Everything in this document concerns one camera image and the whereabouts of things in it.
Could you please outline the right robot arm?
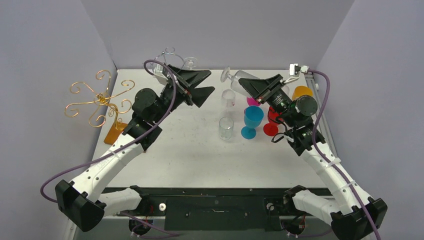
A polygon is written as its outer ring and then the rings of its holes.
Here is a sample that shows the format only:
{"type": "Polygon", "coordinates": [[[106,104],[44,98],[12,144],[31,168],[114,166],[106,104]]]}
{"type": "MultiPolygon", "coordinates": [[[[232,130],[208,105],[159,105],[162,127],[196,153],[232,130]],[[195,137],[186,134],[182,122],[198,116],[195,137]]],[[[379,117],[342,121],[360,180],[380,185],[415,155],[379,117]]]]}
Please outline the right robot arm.
{"type": "Polygon", "coordinates": [[[328,224],[340,240],[363,240],[377,234],[387,212],[387,204],[363,190],[342,166],[318,131],[321,112],[314,97],[303,94],[295,99],[284,91],[280,74],[268,79],[241,78],[239,84],[257,102],[267,103],[287,126],[288,144],[318,175],[333,196],[325,199],[303,186],[285,192],[283,209],[305,212],[328,224]]]}

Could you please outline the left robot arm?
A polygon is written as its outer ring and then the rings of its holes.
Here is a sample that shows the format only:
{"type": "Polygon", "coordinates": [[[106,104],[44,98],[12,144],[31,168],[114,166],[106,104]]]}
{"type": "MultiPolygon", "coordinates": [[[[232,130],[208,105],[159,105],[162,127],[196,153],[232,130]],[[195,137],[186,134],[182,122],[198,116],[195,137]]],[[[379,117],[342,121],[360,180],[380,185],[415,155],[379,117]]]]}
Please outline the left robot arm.
{"type": "Polygon", "coordinates": [[[110,193],[105,188],[156,141],[162,132],[160,123],[172,111],[182,103],[201,107],[215,90],[213,86],[201,86],[211,75],[210,70],[166,65],[162,73],[166,79],[162,92],[143,88],[136,93],[131,120],[112,146],[83,173],[55,186],[58,209],[81,231],[92,230],[108,215],[122,211],[143,215],[149,210],[149,201],[137,186],[110,193]]]}

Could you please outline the blue wine glass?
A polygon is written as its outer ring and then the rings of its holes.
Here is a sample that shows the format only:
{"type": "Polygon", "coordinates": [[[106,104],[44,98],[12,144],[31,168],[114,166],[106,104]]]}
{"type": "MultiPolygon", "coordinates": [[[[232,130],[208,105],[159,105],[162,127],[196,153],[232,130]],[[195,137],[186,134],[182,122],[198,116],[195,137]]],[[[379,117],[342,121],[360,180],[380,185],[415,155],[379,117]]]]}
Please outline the blue wine glass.
{"type": "Polygon", "coordinates": [[[258,106],[249,106],[244,111],[243,121],[245,126],[241,129],[241,136],[244,139],[251,140],[256,137],[256,128],[261,124],[264,118],[264,111],[258,106]]]}

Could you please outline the clear patterned glass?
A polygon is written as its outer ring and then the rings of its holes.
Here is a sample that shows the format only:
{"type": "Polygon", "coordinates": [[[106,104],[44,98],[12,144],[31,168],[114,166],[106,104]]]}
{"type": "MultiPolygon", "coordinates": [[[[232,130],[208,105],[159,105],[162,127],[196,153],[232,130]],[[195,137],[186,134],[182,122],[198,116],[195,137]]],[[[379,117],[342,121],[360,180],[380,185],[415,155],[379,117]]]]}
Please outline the clear patterned glass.
{"type": "Polygon", "coordinates": [[[241,86],[241,84],[239,83],[240,79],[255,79],[258,80],[259,78],[246,72],[243,70],[238,70],[234,75],[230,74],[230,67],[226,67],[220,76],[220,81],[222,83],[224,83],[226,80],[230,80],[230,88],[234,91],[237,92],[247,98],[250,98],[251,95],[241,86]]]}
{"type": "Polygon", "coordinates": [[[229,140],[233,136],[234,121],[231,117],[222,117],[219,120],[218,133],[222,140],[229,140]]]}

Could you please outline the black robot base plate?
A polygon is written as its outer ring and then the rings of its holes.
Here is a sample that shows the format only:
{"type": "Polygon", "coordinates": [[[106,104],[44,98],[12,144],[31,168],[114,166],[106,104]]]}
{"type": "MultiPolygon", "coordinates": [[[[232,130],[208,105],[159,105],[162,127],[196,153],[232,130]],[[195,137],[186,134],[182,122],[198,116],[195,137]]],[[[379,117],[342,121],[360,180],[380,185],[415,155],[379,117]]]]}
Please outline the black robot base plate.
{"type": "Polygon", "coordinates": [[[284,205],[288,188],[136,187],[142,200],[134,210],[120,210],[163,220],[167,231],[279,231],[298,223],[306,212],[284,205]]]}

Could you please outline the clear champagne flute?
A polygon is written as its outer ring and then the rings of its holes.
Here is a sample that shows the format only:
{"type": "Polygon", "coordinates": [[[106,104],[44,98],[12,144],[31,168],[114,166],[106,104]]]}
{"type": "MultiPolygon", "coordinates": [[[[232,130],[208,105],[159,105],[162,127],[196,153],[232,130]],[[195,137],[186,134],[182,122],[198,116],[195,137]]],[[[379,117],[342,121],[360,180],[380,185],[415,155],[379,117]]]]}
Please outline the clear champagne flute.
{"type": "Polygon", "coordinates": [[[183,60],[183,67],[186,70],[193,70],[198,65],[198,59],[195,57],[186,57],[183,60]]]}

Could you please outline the pink wine glass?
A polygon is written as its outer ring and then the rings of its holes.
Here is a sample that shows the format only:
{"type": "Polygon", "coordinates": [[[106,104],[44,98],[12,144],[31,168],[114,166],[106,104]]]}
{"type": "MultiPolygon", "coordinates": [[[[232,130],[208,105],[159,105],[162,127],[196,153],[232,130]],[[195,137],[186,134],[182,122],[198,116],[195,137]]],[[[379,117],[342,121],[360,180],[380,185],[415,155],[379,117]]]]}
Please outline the pink wine glass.
{"type": "Polygon", "coordinates": [[[247,104],[249,105],[249,106],[256,106],[256,107],[258,107],[258,106],[260,106],[261,105],[261,103],[260,102],[258,102],[258,101],[256,101],[254,98],[252,98],[252,97],[247,97],[246,98],[246,102],[247,102],[247,104]]]}

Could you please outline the red wine glass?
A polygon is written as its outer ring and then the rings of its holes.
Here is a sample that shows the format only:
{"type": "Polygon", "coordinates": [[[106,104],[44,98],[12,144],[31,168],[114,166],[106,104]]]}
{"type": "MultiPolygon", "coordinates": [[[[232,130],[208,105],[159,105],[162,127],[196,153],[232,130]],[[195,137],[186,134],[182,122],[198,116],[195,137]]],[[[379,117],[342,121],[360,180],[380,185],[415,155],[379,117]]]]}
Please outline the red wine glass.
{"type": "Polygon", "coordinates": [[[268,108],[268,112],[266,114],[266,118],[268,123],[263,126],[263,132],[269,136],[274,137],[279,132],[280,122],[277,121],[277,117],[279,113],[276,112],[271,106],[268,108]]]}

